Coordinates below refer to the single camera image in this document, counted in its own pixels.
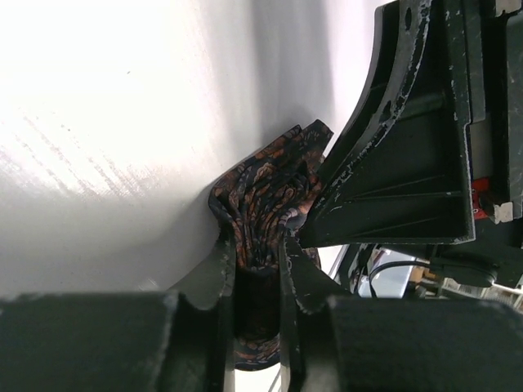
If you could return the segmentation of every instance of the paisley fabric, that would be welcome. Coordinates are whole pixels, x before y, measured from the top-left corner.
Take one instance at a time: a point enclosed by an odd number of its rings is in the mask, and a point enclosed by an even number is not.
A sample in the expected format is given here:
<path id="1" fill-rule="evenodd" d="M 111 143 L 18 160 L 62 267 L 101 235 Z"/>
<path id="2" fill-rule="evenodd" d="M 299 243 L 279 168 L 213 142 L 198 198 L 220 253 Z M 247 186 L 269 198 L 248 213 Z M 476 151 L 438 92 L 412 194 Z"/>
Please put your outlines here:
<path id="1" fill-rule="evenodd" d="M 235 235 L 235 365 L 262 370 L 279 362 L 278 248 L 299 230 L 321 191 L 315 170 L 332 132 L 319 120 L 284 133 L 228 171 L 209 206 Z M 320 267 L 316 249 L 306 254 Z"/>

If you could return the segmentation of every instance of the red component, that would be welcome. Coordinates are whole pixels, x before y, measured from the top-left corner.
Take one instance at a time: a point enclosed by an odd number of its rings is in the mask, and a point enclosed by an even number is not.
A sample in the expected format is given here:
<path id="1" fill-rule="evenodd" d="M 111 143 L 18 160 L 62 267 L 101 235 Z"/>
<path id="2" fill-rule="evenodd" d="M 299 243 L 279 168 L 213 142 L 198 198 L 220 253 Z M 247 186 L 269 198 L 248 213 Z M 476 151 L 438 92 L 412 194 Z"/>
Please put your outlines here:
<path id="1" fill-rule="evenodd" d="M 480 178 L 472 182 L 472 208 L 474 209 L 474 219 L 485 219 L 489 216 L 480 208 L 480 192 L 489 190 L 489 178 Z"/>

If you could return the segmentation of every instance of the white surface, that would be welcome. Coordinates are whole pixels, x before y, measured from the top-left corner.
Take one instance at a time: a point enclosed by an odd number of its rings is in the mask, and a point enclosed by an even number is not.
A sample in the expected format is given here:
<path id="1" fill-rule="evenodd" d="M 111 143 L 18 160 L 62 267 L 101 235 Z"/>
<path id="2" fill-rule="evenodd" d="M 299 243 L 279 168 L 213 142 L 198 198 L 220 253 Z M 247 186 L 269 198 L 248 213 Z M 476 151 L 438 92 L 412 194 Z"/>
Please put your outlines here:
<path id="1" fill-rule="evenodd" d="M 219 175 L 296 123 L 342 130 L 382 2 L 0 0 L 0 294 L 182 278 Z"/>

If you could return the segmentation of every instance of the black cable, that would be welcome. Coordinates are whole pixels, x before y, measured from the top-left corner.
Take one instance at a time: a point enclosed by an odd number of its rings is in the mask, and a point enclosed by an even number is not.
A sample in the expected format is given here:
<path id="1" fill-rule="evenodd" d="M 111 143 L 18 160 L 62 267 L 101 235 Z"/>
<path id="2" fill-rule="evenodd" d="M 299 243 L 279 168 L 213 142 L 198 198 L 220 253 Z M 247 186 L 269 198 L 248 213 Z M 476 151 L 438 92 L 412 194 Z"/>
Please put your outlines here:
<path id="1" fill-rule="evenodd" d="M 370 295 L 372 298 L 378 298 L 378 295 L 376 294 L 376 290 L 374 290 L 373 287 L 373 279 L 376 274 L 379 274 L 380 272 L 384 270 L 388 270 L 389 268 L 395 268 L 395 267 L 423 267 L 423 268 L 430 268 L 430 264 L 425 263 L 423 261 L 391 261 L 390 263 L 382 264 L 374 268 L 370 274 L 369 274 L 369 288 L 370 288 Z"/>

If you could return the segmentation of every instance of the dark blue paisley cloth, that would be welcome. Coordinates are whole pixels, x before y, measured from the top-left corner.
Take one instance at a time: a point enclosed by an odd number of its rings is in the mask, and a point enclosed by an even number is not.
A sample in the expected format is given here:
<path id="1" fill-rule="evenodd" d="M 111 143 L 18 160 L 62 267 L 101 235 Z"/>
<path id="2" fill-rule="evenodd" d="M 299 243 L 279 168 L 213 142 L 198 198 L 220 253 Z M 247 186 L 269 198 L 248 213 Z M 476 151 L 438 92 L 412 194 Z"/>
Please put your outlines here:
<path id="1" fill-rule="evenodd" d="M 285 132 L 228 171 L 209 206 L 235 235 L 235 366 L 255 371 L 279 362 L 278 248 L 299 230 L 321 191 L 316 170 L 332 132 L 321 121 Z M 320 267 L 316 249 L 305 253 Z"/>

